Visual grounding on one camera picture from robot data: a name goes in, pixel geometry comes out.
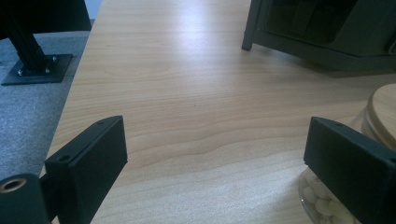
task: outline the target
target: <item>wood grain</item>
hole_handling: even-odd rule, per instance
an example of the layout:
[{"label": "wood grain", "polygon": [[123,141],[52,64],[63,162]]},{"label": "wood grain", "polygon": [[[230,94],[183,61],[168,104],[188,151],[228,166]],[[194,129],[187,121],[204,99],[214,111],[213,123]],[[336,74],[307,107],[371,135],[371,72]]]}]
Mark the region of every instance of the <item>wood grain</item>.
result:
[{"label": "wood grain", "polygon": [[104,0],[49,155],[123,115],[129,162],[92,223],[309,223],[311,116],[354,119],[396,74],[253,46],[248,0]]}]

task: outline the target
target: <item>glass jar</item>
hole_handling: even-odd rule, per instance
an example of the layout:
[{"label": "glass jar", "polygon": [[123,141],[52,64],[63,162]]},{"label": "glass jar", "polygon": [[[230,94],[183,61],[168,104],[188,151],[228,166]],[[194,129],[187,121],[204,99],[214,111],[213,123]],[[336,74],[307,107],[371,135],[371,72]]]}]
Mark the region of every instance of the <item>glass jar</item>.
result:
[{"label": "glass jar", "polygon": [[[396,84],[378,89],[348,126],[396,149]],[[299,193],[315,224],[361,224],[309,168],[301,174]]]}]

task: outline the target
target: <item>carpet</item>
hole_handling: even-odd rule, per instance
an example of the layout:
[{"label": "carpet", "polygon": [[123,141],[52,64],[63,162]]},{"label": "carpet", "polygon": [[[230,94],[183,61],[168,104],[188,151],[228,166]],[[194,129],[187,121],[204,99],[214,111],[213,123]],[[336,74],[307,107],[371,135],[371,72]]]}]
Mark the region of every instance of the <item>carpet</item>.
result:
[{"label": "carpet", "polygon": [[[40,174],[88,36],[89,32],[35,35],[45,54],[73,54],[62,83],[0,86],[0,180]],[[0,80],[18,59],[11,42],[0,40]]]}]

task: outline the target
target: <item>monitor stand base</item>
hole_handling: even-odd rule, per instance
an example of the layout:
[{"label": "monitor stand base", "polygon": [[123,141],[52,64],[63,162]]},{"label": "monitor stand base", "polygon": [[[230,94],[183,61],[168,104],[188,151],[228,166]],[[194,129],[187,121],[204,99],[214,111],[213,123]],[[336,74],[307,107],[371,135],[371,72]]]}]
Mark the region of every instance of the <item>monitor stand base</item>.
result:
[{"label": "monitor stand base", "polygon": [[27,70],[22,61],[19,60],[3,79],[1,85],[10,86],[62,82],[72,57],[72,54],[46,55],[49,63],[45,69],[38,71]]}]

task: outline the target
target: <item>wooden lid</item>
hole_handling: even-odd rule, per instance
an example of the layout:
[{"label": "wooden lid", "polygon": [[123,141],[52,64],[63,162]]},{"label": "wooden lid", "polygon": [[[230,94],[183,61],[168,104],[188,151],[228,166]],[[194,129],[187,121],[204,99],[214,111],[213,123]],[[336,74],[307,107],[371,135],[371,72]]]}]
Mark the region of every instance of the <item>wooden lid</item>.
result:
[{"label": "wooden lid", "polygon": [[370,98],[362,131],[396,149],[396,84],[378,89]]}]

